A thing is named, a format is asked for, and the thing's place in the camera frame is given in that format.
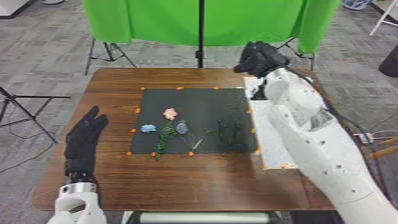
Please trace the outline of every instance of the small object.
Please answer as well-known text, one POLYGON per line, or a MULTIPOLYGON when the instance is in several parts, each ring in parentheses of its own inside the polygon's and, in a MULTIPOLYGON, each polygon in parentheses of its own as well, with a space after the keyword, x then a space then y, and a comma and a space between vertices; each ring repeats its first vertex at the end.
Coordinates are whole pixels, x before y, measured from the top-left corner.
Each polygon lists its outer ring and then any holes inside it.
POLYGON ((157 126, 154 124, 143 125, 141 132, 145 133, 157 132, 157 126))
POLYGON ((166 119, 175 121, 175 118, 179 116, 179 112, 177 112, 175 108, 166 109, 164 115, 166 115, 166 119))
POLYGON ((179 134, 180 134, 180 135, 186 135, 187 132, 189 132, 189 127, 187 127, 187 124, 186 124, 186 121, 184 121, 184 120, 182 120, 180 123, 179 123, 177 131, 179 131, 179 134))

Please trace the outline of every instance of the light stand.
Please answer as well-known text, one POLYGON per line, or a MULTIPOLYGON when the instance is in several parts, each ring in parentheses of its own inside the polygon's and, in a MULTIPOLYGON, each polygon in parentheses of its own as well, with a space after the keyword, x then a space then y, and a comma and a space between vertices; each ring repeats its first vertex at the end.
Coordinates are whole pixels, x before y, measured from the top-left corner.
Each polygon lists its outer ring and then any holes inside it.
POLYGON ((88 60, 86 72, 84 72, 86 76, 90 75, 91 61, 93 60, 104 60, 107 62, 115 62, 115 61, 118 61, 120 58, 125 57, 129 62, 131 62, 131 64, 132 64, 132 66, 138 68, 138 65, 134 64, 134 61, 132 61, 132 59, 131 59, 131 57, 129 57, 129 55, 127 55, 127 53, 125 53, 125 51, 123 51, 123 49, 122 49, 122 47, 120 47, 120 45, 116 43, 104 42, 106 54, 107 54, 109 58, 102 58, 102 57, 95 57, 93 56, 95 55, 95 47, 97 47, 97 38, 93 38, 93 41, 91 41, 90 60, 88 60), (122 56, 120 57, 115 57, 115 50, 118 50, 122 52, 122 56))
POLYGON ((36 125, 38 125, 38 127, 40 127, 43 133, 47 133, 47 135, 49 135, 49 137, 51 137, 54 143, 58 144, 58 140, 56 140, 54 136, 51 135, 51 133, 49 133, 45 127, 42 126, 42 124, 40 124, 36 118, 38 118, 38 116, 40 116, 40 114, 42 114, 42 111, 45 110, 45 107, 47 107, 51 101, 52 101, 54 99, 70 99, 72 97, 70 97, 70 96, 19 96, 19 95, 11 95, 10 92, 6 91, 6 89, 4 89, 3 87, 0 87, 0 95, 4 95, 4 97, 6 97, 6 99, 4 99, 4 108, 3 108, 3 112, 0 112, 0 128, 11 126, 11 125, 15 125, 15 124, 20 124, 20 123, 24 123, 24 122, 27 122, 27 121, 33 121, 33 122, 36 123, 36 125), (26 108, 24 105, 20 104, 20 102, 19 102, 19 100, 17 100, 19 98, 47 99, 47 102, 45 102, 45 104, 43 104, 43 106, 42 106, 42 108, 40 108, 40 110, 36 111, 35 114, 29 112, 27 108, 26 108), (3 121, 4 121, 4 115, 6 115, 6 110, 8 110, 10 103, 13 103, 15 106, 20 108, 20 110, 22 110, 22 112, 24 112, 24 114, 27 115, 29 118, 26 118, 26 119, 22 119, 22 120, 19 120, 19 121, 13 121, 13 122, 10 122, 8 124, 3 124, 3 121))
POLYGON ((200 0, 200 49, 196 51, 198 68, 203 68, 205 59, 205 0, 200 0))

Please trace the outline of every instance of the green screen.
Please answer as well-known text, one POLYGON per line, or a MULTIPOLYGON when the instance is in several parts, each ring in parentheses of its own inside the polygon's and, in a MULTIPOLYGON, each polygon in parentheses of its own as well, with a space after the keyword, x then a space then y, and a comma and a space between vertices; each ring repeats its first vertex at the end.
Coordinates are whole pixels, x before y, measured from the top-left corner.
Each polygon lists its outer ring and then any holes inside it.
MULTIPOLYGON (((205 45, 242 46, 299 37, 301 53, 319 50, 340 0, 207 0, 205 45)), ((84 0, 99 40, 132 38, 198 46, 200 0, 84 0)))

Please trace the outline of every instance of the tripod stand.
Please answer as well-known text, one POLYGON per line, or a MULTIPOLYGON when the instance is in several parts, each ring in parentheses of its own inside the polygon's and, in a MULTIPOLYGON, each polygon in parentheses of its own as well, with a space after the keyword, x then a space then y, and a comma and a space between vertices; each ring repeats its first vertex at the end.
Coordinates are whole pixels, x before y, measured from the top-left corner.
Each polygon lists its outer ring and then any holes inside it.
POLYGON ((38 118, 38 116, 42 114, 42 111, 45 110, 45 107, 47 107, 49 103, 52 102, 52 100, 54 99, 70 99, 72 97, 70 96, 19 96, 19 95, 11 95, 10 92, 6 91, 6 89, 3 87, 0 87, 0 95, 4 95, 4 97, 6 97, 6 99, 4 99, 4 108, 3 108, 3 112, 0 112, 0 128, 11 126, 15 124, 20 124, 20 123, 24 123, 27 121, 33 121, 36 123, 36 125, 38 125, 43 133, 47 133, 47 135, 49 135, 54 143, 58 144, 58 140, 56 140, 54 136, 51 135, 45 127, 42 126, 36 118, 38 118), (29 110, 24 107, 24 105, 20 104, 20 102, 17 100, 19 98, 47 99, 47 102, 45 102, 45 104, 43 104, 43 106, 42 106, 42 108, 40 108, 40 110, 36 111, 35 114, 29 112, 29 110), (29 118, 26 118, 26 119, 22 119, 19 121, 13 121, 8 124, 3 124, 4 114, 6 114, 6 110, 8 110, 10 103, 13 103, 15 106, 20 108, 20 110, 26 113, 26 115, 27 115, 29 118))
POLYGON ((123 51, 123 49, 122 49, 122 47, 120 47, 120 45, 116 43, 104 42, 104 47, 106 47, 106 51, 107 51, 106 54, 107 54, 109 58, 102 58, 100 57, 104 54, 99 57, 93 56, 93 54, 95 54, 95 47, 97 47, 97 38, 93 38, 93 41, 91 41, 90 60, 88 60, 86 72, 84 72, 86 76, 90 75, 91 61, 93 60, 104 60, 107 62, 116 62, 118 59, 125 57, 129 62, 131 62, 131 64, 132 64, 132 66, 138 68, 138 65, 134 64, 134 61, 132 61, 132 59, 131 59, 131 57, 129 57, 129 55, 127 55, 127 53, 125 53, 125 51, 123 51), (115 50, 118 50, 122 52, 122 56, 120 57, 115 56, 115 50))

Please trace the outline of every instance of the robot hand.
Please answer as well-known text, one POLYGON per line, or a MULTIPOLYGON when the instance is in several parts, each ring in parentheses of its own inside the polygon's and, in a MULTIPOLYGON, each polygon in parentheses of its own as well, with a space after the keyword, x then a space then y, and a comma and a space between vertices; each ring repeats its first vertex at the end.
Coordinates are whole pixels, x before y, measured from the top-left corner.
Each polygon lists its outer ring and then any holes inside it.
POLYGON ((49 224, 106 224, 107 218, 99 203, 95 165, 97 145, 109 124, 107 115, 99 118, 100 108, 93 107, 67 136, 68 183, 59 189, 56 215, 49 224))
POLYGON ((107 115, 99 118, 100 108, 95 106, 67 136, 67 176, 74 173, 95 173, 97 145, 102 131, 109 124, 107 115))

